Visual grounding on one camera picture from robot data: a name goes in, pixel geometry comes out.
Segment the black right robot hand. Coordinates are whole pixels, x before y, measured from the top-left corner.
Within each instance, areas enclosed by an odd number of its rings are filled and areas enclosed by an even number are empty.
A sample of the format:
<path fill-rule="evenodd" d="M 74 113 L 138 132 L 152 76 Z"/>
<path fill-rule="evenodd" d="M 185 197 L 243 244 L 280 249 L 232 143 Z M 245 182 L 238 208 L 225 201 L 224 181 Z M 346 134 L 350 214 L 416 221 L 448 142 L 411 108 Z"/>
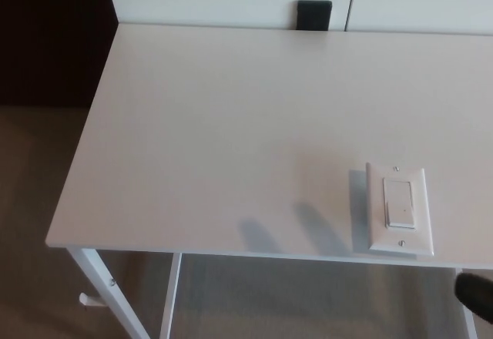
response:
<path fill-rule="evenodd" d="M 454 283 L 459 301 L 481 319 L 492 323 L 492 281 L 476 274 L 460 273 Z"/>

